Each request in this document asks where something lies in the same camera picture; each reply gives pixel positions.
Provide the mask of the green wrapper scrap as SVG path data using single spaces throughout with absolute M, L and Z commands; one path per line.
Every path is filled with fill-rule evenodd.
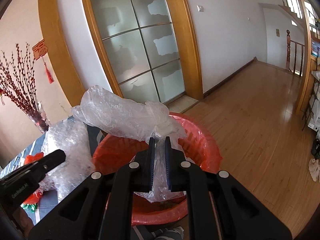
M 24 209 L 24 210 L 27 210 L 27 211 L 30 211 L 32 213 L 35 213 L 37 208 L 38 208 L 38 204 L 35 203 L 35 204 L 21 204 L 21 208 Z

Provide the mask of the white wall switch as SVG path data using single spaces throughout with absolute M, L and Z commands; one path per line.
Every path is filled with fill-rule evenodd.
M 204 12 L 204 8 L 201 5 L 197 6 L 198 12 Z

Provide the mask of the clear plastic bag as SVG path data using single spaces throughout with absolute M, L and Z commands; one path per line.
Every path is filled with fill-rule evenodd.
M 155 139 L 155 161 L 152 190 L 139 196 L 151 203 L 181 198 L 185 192 L 170 192 L 165 168 L 166 137 L 171 146 L 181 150 L 180 138 L 187 136 L 182 125 L 169 115 L 167 106 L 160 102 L 137 103 L 124 99 L 100 86 L 89 88 L 82 96 L 80 105 L 72 108 L 73 116 L 120 138 L 149 142 Z

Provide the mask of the bubble wrap sheet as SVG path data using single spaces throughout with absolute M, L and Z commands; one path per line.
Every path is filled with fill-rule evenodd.
M 61 202 L 95 170 L 87 126 L 70 118 L 50 127 L 41 151 L 48 155 L 55 150 L 63 150 L 66 160 L 47 173 L 44 181 L 40 183 L 40 189 L 55 189 L 57 201 Z

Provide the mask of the red Chinese knot ornament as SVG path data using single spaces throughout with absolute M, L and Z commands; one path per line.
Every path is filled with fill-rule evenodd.
M 45 69 L 45 72 L 46 72 L 46 76 L 48 78 L 48 82 L 50 84 L 52 84 L 54 82 L 54 79 L 53 79 L 53 76 L 52 76 L 52 74 L 50 73 L 50 71 L 49 71 L 49 69 L 47 67 L 47 64 L 46 64 L 45 60 L 44 60 L 44 56 L 48 53 L 48 47 L 46 46 L 45 40 L 42 39 L 37 44 L 35 44 L 32 47 L 32 51 L 33 51 L 33 54 L 34 54 L 34 59 L 36 61 L 39 60 L 39 59 L 42 60 L 43 65 L 44 65 L 44 69 Z

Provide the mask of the white bag on floor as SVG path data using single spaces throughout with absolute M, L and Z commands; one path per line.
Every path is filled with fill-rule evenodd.
M 319 179 L 319 160 L 312 158 L 309 161 L 308 169 L 312 180 L 316 182 Z

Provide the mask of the crumpled red plastic bag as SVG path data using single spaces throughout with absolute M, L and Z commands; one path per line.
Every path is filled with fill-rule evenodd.
M 43 156 L 44 156 L 43 152 L 39 152 L 35 155 L 27 155 L 24 160 L 24 166 L 40 160 L 41 158 L 43 158 Z M 25 199 L 25 201 L 23 202 L 23 205 L 37 204 L 43 195 L 43 191 L 39 189 L 39 183 L 33 177 L 30 177 L 30 179 L 31 179 L 30 186 L 31 186 L 31 189 L 33 189 L 34 191 L 29 194 L 28 198 Z

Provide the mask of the metal storage shelf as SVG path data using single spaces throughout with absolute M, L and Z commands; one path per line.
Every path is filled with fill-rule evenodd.
M 311 91 L 310 100 L 308 102 L 305 113 L 303 114 L 304 126 L 306 126 L 317 133 L 319 138 L 319 71 L 313 70 L 311 72 L 312 76 L 315 78 L 313 83 L 313 88 Z

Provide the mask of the wooden stair railing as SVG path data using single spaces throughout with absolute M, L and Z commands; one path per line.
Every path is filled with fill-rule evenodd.
M 299 77 L 303 76 L 304 44 L 291 39 L 289 29 L 286 30 L 286 68 Z

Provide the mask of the frosted glass sliding door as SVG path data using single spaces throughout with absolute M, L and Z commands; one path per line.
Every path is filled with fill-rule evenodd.
M 136 102 L 203 97 L 187 0 L 82 0 L 112 91 Z

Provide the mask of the glass vase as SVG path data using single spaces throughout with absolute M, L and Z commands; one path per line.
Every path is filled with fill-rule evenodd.
M 50 122 L 42 107 L 42 102 L 38 102 L 35 109 L 32 109 L 27 117 L 34 123 L 42 134 L 49 130 Z

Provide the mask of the blue white striped tablecloth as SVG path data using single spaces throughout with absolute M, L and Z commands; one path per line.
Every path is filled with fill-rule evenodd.
M 66 160 L 48 172 L 40 182 L 37 204 L 26 208 L 27 215 L 37 224 L 59 202 L 69 195 L 94 170 L 92 156 L 104 135 L 97 127 L 88 126 L 72 116 L 54 124 L 48 132 L 22 150 L 1 170 L 1 178 L 23 166 L 26 157 L 42 152 L 48 155 L 63 150 Z

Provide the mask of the red lined trash basket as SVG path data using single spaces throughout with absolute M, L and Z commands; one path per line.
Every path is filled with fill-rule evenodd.
M 187 134 L 179 139 L 186 157 L 189 157 L 202 170 L 217 173 L 222 157 L 211 134 L 190 117 L 171 112 Z M 127 164 L 137 152 L 146 150 L 146 142 L 107 135 L 93 153 L 92 162 L 102 174 L 116 172 Z M 150 203 L 145 198 L 133 196 L 132 225 L 158 225 L 178 221 L 188 214 L 186 197 L 164 202 Z

